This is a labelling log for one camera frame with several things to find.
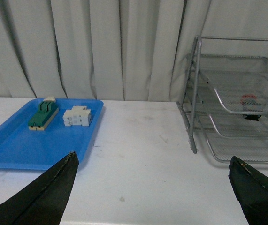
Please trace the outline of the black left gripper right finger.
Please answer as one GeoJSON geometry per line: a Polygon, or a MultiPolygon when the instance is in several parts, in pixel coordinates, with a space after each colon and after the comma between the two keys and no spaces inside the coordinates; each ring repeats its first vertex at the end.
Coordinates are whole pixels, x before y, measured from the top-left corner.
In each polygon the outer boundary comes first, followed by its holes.
{"type": "Polygon", "coordinates": [[[268,225],[268,177],[233,156],[229,180],[250,225],[268,225]]]}

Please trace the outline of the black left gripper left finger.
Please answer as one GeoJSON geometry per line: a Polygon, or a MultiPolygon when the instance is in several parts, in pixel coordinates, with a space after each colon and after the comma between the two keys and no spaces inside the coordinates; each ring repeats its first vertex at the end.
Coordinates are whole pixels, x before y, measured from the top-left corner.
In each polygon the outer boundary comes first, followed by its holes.
{"type": "Polygon", "coordinates": [[[58,225],[78,169],[71,152],[0,205],[0,225],[58,225]]]}

